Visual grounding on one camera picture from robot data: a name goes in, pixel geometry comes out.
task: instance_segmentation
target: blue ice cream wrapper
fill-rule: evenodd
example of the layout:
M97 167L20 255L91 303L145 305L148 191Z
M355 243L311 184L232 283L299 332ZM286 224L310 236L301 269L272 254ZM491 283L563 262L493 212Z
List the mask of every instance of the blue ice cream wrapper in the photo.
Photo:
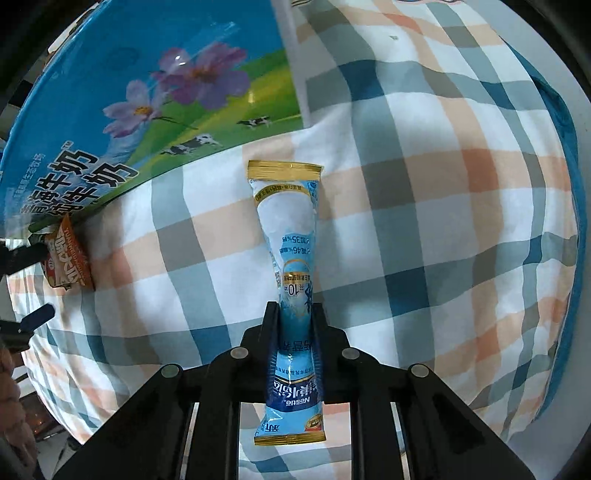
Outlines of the blue ice cream wrapper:
M255 432L256 445L326 440L310 322L321 170L304 163L251 160L248 164L280 304L275 371L268 378L265 417Z

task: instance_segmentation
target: plaid bedsheet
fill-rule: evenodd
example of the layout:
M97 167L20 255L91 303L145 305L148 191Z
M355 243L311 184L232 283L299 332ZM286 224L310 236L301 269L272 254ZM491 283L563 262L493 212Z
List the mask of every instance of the plaid bedsheet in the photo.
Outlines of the plaid bedsheet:
M432 367L502 438L543 402L569 306L577 221L560 140L531 78L461 2L294 7L314 126L143 184L87 220L96 292L9 279L18 317L56 318L25 354L56 419L87 440L160 366L238 345L277 296L250 159L324 165L315 301L381 362ZM348 478L348 406L325 443L255 447L241 478Z

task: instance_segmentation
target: screw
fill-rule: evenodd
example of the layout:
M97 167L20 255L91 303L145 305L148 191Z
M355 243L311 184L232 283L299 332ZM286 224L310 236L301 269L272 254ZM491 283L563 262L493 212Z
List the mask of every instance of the screw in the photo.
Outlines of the screw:
M164 378L174 378L178 375L178 367L176 365L164 365L160 371Z
M343 351L340 354L347 360L357 360L359 358L359 350L356 348L343 348Z
M429 374L429 369L423 364L416 364L411 367L410 372L415 377L425 378Z
M248 356L248 349L244 348L243 346L237 346L230 351L230 356L236 360L246 358Z

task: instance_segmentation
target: purple flower illustration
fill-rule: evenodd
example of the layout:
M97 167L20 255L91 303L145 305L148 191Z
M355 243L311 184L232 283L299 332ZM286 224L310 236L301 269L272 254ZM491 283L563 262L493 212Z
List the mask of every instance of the purple flower illustration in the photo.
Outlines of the purple flower illustration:
M214 42L197 59L181 48L171 48L160 58L154 77L170 96L189 105L195 100L207 110L226 106L228 95L242 96L251 83L246 72L232 70L246 58L246 50Z
M105 127L103 133L113 138L127 137L143 122L159 117L166 93L157 86L150 100L148 86L141 80L132 80L127 84L125 97L126 102L117 102L103 109L107 117L115 120Z

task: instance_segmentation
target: black metal bracket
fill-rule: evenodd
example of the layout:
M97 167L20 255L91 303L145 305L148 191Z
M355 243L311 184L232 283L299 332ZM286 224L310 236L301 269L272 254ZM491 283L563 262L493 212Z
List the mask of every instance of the black metal bracket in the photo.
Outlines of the black metal bracket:
M209 365L162 367L58 471L56 480L177 480L191 412L199 403L186 479L238 478L240 403L264 403L279 308L240 347ZM350 403L353 480L402 480L391 403L400 414L413 480L532 480L527 467L425 365L381 365L349 346L314 304L315 361L325 403Z
M43 243L9 250L0 242L0 278L24 270L46 259L48 255L47 246Z
M51 320L56 314L53 305L46 303L24 317L20 322L0 320L0 346L8 348L10 353L29 350L29 341L36 328Z

